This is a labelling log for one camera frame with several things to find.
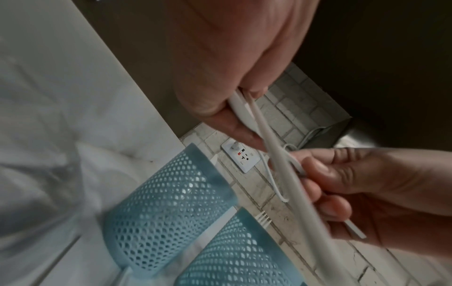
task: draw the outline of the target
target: electrical outlet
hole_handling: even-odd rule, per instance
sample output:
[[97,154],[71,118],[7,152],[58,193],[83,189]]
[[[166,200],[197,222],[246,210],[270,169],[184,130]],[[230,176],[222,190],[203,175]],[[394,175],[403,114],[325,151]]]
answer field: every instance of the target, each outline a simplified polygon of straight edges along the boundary
[[237,142],[233,138],[229,138],[225,143],[221,144],[221,148],[244,173],[247,173],[260,161],[256,150]]

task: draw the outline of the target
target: plastic container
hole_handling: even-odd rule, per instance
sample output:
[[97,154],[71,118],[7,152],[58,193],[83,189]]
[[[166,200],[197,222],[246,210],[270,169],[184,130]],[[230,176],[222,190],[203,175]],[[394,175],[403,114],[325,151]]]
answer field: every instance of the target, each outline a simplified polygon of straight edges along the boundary
[[190,144],[108,213],[104,240],[120,267],[151,278],[236,204],[228,182]]
[[300,286],[303,277],[244,208],[177,278],[175,286]]

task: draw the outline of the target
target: person's left hand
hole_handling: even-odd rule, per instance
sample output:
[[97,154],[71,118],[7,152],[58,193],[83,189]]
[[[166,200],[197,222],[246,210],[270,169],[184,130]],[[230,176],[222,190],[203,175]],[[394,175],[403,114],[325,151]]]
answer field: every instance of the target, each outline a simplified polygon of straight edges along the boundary
[[176,95],[194,116],[264,149],[226,100],[237,87],[262,96],[305,37],[319,0],[167,0]]

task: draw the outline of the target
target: fingernail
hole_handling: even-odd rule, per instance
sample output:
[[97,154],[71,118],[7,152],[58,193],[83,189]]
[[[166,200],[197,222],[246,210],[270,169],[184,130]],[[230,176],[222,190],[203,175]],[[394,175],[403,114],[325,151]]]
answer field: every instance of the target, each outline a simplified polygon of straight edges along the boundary
[[314,163],[320,172],[325,173],[325,174],[330,172],[330,169],[325,164],[320,162],[319,160],[314,159]]
[[332,217],[338,216],[338,214],[334,210],[333,206],[329,203],[324,203],[324,204],[319,205],[319,210],[320,210],[320,212],[322,212],[325,215],[329,215]]

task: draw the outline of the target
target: white plastic fork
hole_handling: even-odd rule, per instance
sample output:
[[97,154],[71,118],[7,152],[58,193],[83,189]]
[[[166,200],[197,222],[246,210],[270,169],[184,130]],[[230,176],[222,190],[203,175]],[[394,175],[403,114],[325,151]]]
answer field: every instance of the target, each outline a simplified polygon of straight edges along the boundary
[[270,225],[270,223],[272,223],[272,220],[270,219],[270,217],[268,216],[268,214],[265,211],[261,212],[260,214],[258,214],[254,218],[258,221],[258,223],[264,229],[267,229],[267,227]]

